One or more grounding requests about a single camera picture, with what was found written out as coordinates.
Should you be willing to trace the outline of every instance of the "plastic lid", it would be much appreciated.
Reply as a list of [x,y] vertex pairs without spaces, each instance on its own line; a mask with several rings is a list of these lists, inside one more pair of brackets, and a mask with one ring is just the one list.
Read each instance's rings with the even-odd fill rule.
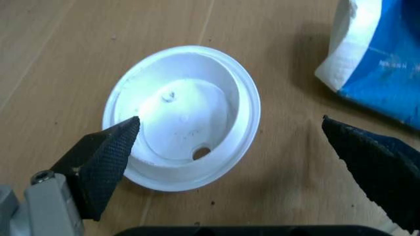
[[242,158],[260,113],[257,88],[236,60],[182,46],[145,58],[120,79],[102,127],[139,116],[124,175],[151,189],[183,191],[218,179]]

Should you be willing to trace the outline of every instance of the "wooden surface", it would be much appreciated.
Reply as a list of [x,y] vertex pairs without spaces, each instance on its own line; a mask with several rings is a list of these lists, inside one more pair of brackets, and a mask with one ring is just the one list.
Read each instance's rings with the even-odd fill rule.
[[321,131],[324,114],[398,137],[418,134],[339,99],[313,75],[337,0],[0,0],[0,182],[20,199],[84,134],[133,64],[188,44],[236,58],[257,84],[259,132],[237,166],[182,193],[123,179],[86,235],[139,225],[360,224],[395,229]]

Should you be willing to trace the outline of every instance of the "black plastic object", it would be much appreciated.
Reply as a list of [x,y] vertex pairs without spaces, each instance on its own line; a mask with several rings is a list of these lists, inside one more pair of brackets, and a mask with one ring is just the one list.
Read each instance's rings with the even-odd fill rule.
[[83,219],[100,219],[122,178],[139,128],[139,118],[133,117],[88,134],[51,168],[66,176]]
[[116,236],[390,236],[363,226],[137,227]]
[[420,153],[399,139],[328,117],[322,129],[367,197],[401,228],[420,229]]

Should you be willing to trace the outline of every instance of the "blue and white packaging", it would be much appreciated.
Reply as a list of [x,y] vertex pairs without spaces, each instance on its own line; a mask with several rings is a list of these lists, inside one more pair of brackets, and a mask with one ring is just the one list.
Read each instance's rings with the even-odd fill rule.
[[341,0],[315,75],[340,96],[420,130],[420,0]]

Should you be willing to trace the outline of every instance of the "circular hole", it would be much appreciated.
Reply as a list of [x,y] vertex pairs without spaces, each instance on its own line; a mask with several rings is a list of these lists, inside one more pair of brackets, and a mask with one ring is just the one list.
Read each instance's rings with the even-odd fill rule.
[[200,149],[198,149],[194,152],[194,154],[192,155],[192,159],[194,161],[198,160],[198,159],[202,158],[203,156],[209,154],[210,152],[211,152],[210,148],[202,147],[202,148],[200,148]]

